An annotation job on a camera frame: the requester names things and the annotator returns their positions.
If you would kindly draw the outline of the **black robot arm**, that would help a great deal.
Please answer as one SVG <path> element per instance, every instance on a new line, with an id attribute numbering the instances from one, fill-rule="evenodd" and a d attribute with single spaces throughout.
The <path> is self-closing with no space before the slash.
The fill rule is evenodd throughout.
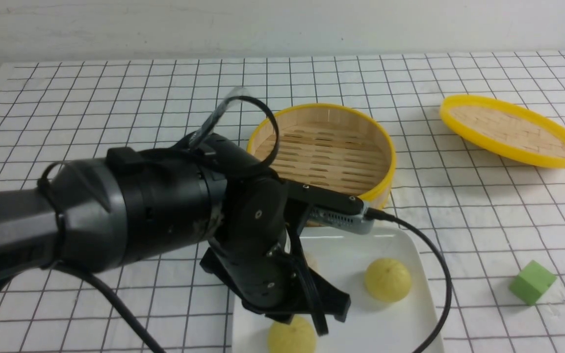
<path id="1" fill-rule="evenodd" d="M 41 268 L 99 274 L 207 242 L 204 272 L 243 306 L 281 323 L 345 322 L 350 296 L 309 268 L 300 241 L 311 203 L 233 142 L 194 153 L 112 148 L 50 169 L 34 189 L 0 192 L 0 279 Z"/>

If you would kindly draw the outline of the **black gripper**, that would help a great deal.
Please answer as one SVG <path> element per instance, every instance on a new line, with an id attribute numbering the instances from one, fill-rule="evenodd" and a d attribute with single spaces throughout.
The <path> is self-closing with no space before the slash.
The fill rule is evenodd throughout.
<path id="1" fill-rule="evenodd" d="M 210 241 L 200 265 L 236 294 L 243 307 L 289 325 L 296 315 L 310 315 L 318 336 L 329 333 L 327 316 L 345 322 L 351 297 L 308 268 L 300 239 L 285 252 L 285 231 L 229 232 Z"/>

